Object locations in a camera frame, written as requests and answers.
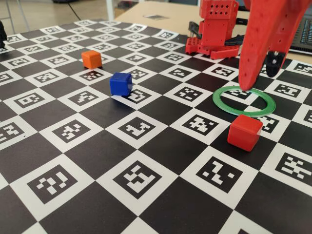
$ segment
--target cable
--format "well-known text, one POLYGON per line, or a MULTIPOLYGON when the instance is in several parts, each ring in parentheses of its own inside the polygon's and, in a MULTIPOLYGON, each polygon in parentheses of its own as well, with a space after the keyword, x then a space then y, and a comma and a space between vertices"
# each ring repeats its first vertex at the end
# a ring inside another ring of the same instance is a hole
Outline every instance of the cable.
POLYGON ((78 20, 81 20, 81 19, 79 18, 79 16, 76 14, 76 12, 73 10, 73 8, 72 8, 72 6, 70 5, 70 3, 67 2, 67 4, 69 5, 70 9, 72 9, 73 13, 77 16, 78 20))

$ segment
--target wooden table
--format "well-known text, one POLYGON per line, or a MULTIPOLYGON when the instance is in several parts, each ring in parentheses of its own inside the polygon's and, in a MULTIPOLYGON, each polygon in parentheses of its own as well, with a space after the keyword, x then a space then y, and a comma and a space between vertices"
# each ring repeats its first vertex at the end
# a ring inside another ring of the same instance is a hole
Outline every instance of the wooden table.
MULTIPOLYGON (((239 11, 237 17, 248 19, 249 12, 239 11)), ((150 27, 166 29, 180 34, 189 35, 189 22, 194 21, 199 23, 202 21, 202 18, 199 16, 198 6, 145 1, 140 2, 136 6, 132 7, 130 10, 120 15, 115 20, 128 23, 144 24, 150 27), (153 14, 166 16, 169 19, 154 20, 144 17, 144 15, 153 14)), ((246 26, 237 25, 233 30, 233 36, 236 36, 237 34, 245 34, 245 31, 246 26)), ((289 52, 287 54, 287 58, 312 63, 312 56, 309 55, 289 52)))

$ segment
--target orange cube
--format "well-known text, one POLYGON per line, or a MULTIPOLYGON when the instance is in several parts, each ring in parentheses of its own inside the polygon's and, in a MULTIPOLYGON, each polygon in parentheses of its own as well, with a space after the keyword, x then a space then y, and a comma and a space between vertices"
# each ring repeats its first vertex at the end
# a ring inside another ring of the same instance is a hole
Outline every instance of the orange cube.
POLYGON ((101 54, 94 50, 89 50, 81 53, 83 66, 94 69, 102 66, 101 54))

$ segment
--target green ring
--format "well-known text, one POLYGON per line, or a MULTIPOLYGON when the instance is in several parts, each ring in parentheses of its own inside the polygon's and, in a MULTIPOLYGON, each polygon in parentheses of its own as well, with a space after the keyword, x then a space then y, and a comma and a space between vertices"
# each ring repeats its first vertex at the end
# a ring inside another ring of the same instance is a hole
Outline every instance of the green ring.
POLYGON ((219 107, 221 110, 226 111, 228 113, 231 113, 233 115, 237 115, 237 116, 238 115, 245 115, 245 116, 249 116, 249 117, 262 117, 262 116, 267 116, 267 115, 271 114, 276 108, 275 101, 269 95, 267 95, 267 94, 265 94, 265 93, 263 93, 257 89, 252 88, 246 92, 254 93, 254 94, 257 94, 259 97, 262 97, 266 101, 267 107, 261 111, 253 111, 253 112, 240 111, 240 110, 234 109, 234 108, 226 105, 221 100, 221 95, 224 92, 230 91, 230 90, 241 90, 241 89, 239 86, 221 87, 214 92, 213 101, 217 105, 217 107, 219 107))

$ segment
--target blue cube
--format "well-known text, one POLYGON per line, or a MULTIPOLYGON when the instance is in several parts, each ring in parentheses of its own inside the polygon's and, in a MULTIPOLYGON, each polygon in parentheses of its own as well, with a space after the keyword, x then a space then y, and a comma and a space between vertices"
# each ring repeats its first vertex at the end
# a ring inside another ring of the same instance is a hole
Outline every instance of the blue cube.
POLYGON ((112 95, 128 96, 132 90, 132 76, 116 72, 109 80, 112 95))

